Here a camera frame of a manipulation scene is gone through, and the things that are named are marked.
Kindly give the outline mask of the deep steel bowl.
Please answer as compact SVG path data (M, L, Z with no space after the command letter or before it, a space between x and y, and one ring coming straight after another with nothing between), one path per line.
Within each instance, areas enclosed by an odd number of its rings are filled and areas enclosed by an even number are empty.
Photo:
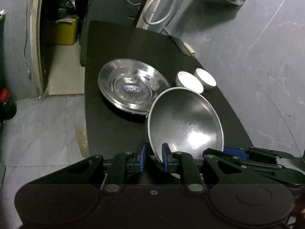
M171 152L186 152L202 159L207 148L223 151L224 132L210 102L190 89L173 87L162 92L146 115L147 138L157 162L162 145Z

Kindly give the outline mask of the steel plate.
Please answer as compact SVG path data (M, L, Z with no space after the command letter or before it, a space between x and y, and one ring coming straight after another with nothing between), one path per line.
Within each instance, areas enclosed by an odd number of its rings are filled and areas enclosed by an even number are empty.
M139 115L146 115L158 95L171 88L155 68L126 58L106 63L99 72L98 86L116 108Z

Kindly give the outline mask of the white ceramic bowl front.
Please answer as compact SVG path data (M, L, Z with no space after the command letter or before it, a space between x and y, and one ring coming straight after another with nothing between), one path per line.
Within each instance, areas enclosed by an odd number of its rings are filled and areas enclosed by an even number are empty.
M177 87L185 87L199 94L204 92L204 87L198 78L186 71L179 71L176 74L175 85Z

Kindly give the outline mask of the white ceramic bowl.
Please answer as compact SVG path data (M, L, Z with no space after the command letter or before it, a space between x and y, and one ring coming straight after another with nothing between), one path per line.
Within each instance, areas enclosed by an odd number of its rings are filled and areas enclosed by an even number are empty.
M204 87L198 78L186 71L179 71L176 74L175 85L177 87L185 87L199 94L204 92Z
M214 77L202 68L197 68L194 76L202 83L204 90L211 90L217 86Z

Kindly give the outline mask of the white ceramic bowl back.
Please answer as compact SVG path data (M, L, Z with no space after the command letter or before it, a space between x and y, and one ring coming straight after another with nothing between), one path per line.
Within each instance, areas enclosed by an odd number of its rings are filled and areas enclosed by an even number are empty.
M204 90L211 90L217 86L214 77L202 68L197 68L194 76L202 83Z

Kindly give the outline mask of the red capped jar on floor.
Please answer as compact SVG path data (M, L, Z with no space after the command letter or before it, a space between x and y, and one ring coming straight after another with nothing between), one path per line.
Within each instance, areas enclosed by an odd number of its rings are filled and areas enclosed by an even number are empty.
M10 91L6 88L1 88L1 123L5 120L12 119L17 113L17 106L11 98Z

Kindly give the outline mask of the yellow bin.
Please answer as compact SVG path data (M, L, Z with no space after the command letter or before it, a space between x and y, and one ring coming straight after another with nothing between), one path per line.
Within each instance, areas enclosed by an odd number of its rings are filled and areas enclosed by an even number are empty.
M60 46L72 46L76 42L78 17L72 15L55 22L54 43Z

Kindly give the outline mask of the black garbage bag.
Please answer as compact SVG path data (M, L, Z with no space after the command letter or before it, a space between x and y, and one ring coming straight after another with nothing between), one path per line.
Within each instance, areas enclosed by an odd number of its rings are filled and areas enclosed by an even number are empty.
M59 0L58 15L60 19L76 15L76 0Z

